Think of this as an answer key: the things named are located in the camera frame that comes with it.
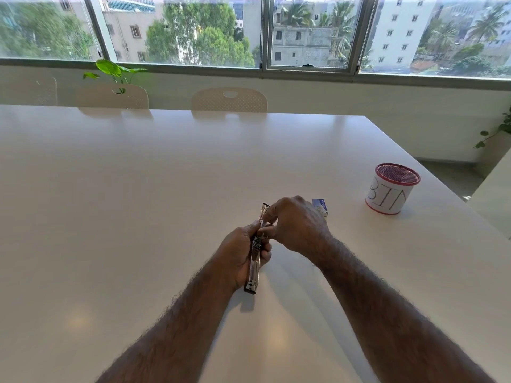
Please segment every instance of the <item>building window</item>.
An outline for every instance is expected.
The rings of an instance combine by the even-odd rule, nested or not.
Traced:
[[[135,39],[140,39],[142,36],[140,36],[140,29],[138,28],[138,25],[130,25],[131,28],[131,34]]]
[[[60,0],[60,6],[65,11],[71,10],[71,4],[69,4],[69,1],[67,1],[67,0]]]

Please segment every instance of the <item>white chair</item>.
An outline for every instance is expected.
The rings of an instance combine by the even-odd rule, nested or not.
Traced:
[[[137,85],[117,83],[96,83],[79,88],[76,92],[76,106],[112,109],[149,109],[147,92]]]
[[[192,97],[192,111],[268,112],[268,101],[259,91],[241,87],[204,89]]]
[[[57,106],[57,80],[54,77],[17,79],[2,86],[2,103],[13,105]]]

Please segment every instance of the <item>white table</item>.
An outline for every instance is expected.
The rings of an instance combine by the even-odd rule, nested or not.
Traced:
[[[90,383],[263,202],[324,198],[331,231],[499,381],[511,244],[365,117],[0,106],[3,381]],[[374,167],[422,182],[397,217]],[[319,271],[276,244],[237,292],[202,382],[375,381]]]

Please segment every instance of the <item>chair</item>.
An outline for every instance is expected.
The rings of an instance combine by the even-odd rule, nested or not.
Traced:
[[[241,87],[215,87],[196,92],[192,111],[268,112],[266,97],[259,91]]]
[[[125,89],[125,92],[118,94],[119,89]],[[149,109],[149,98],[147,92],[137,85],[96,83],[80,88],[76,92],[76,105],[112,109]]]
[[[6,83],[2,86],[2,103],[13,105],[57,106],[57,80],[35,76]]]

